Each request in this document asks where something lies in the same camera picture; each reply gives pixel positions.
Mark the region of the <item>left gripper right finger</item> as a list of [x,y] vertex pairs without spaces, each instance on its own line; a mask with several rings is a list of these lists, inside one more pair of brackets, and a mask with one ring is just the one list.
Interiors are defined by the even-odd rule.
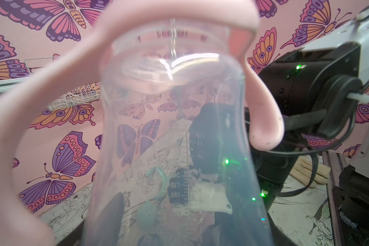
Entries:
[[215,225],[215,245],[219,246],[294,246],[271,217],[267,215],[252,223],[228,216]]

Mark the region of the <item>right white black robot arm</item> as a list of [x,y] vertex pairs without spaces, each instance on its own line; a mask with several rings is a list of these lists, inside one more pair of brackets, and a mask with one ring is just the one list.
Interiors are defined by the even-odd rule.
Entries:
[[298,195],[302,189],[283,191],[288,175],[305,177],[309,188],[317,177],[316,156],[348,138],[362,103],[350,93],[363,95],[369,82],[360,71],[365,40],[360,34],[369,21],[363,18],[339,22],[331,17],[329,1],[308,1],[300,23],[287,45],[295,49],[277,57],[277,31],[267,30],[248,58],[274,96],[283,116],[285,137],[274,150],[252,149],[261,197],[269,208],[276,197]]

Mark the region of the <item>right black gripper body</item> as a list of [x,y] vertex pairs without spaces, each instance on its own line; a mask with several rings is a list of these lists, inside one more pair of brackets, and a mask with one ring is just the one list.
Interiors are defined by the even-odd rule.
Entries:
[[284,192],[283,184],[297,161],[296,156],[258,151],[245,141],[249,132],[249,109],[242,117],[232,105],[207,103],[189,128],[193,167],[202,174],[216,174],[228,185],[229,197],[260,192],[264,200],[298,195]]

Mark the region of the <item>clear baby bottle body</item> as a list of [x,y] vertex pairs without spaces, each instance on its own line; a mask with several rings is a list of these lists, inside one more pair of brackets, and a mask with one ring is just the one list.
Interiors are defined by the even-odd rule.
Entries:
[[[110,44],[101,76],[98,176],[86,219],[95,221],[123,193],[117,246],[216,246],[215,225],[222,219],[255,223],[267,216],[258,191],[244,197],[227,192],[231,215],[190,209],[196,183],[224,183],[193,167],[192,122],[210,102],[244,115],[245,77],[229,54],[230,34],[226,26],[171,19],[135,28]],[[136,214],[147,200],[157,207],[157,223],[141,231]]]

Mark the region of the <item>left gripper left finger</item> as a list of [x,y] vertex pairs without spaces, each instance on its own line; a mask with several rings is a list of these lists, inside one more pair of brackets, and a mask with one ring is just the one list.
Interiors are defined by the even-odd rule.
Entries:
[[59,246],[116,246],[124,215],[124,194],[118,193],[104,207],[95,221],[86,219]]

